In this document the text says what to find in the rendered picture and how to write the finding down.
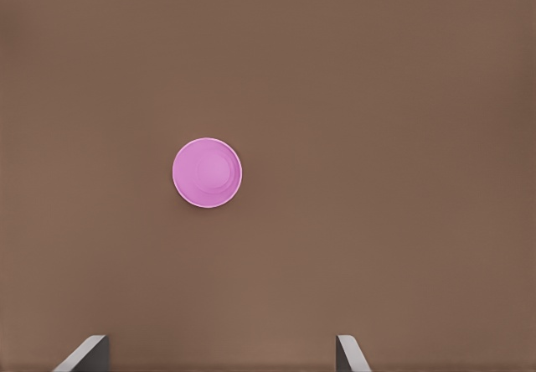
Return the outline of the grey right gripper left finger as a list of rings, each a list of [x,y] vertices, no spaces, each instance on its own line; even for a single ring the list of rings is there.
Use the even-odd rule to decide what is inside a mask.
[[[106,335],[89,336],[52,372],[110,372],[110,340]]]

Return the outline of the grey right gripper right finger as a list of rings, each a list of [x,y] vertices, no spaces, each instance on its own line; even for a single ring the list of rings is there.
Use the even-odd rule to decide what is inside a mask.
[[[337,372],[372,372],[354,336],[336,336],[335,370]]]

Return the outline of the pink round bowl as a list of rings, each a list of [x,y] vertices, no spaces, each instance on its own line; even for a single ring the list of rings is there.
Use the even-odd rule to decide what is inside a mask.
[[[242,177],[236,151],[213,137],[186,143],[173,160],[172,178],[178,194],[203,209],[227,204],[238,193]]]

